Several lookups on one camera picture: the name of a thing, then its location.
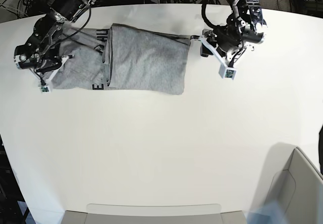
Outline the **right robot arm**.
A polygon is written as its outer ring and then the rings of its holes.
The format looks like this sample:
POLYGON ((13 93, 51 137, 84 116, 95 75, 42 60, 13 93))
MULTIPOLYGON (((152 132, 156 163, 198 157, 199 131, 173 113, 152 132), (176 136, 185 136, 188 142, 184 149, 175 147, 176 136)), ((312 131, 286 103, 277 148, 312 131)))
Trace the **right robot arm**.
POLYGON ((14 51, 14 62, 18 69, 29 69, 39 80, 39 88, 49 91, 50 82, 62 65, 73 58, 59 55, 63 25, 74 23, 97 0, 48 0, 49 12, 36 21, 33 33, 23 45, 14 51))

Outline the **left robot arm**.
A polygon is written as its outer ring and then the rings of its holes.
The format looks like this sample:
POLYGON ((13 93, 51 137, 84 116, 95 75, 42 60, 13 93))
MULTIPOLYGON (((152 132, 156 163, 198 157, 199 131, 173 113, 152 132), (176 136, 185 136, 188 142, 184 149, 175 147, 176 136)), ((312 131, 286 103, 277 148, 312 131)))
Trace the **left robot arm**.
POLYGON ((259 0, 226 1, 231 14, 225 25, 215 25, 206 16, 208 0, 202 0, 201 15, 209 29, 191 39, 201 42, 201 56, 212 55, 219 60, 223 78, 234 78, 238 60, 246 51, 263 43, 267 24, 259 0))

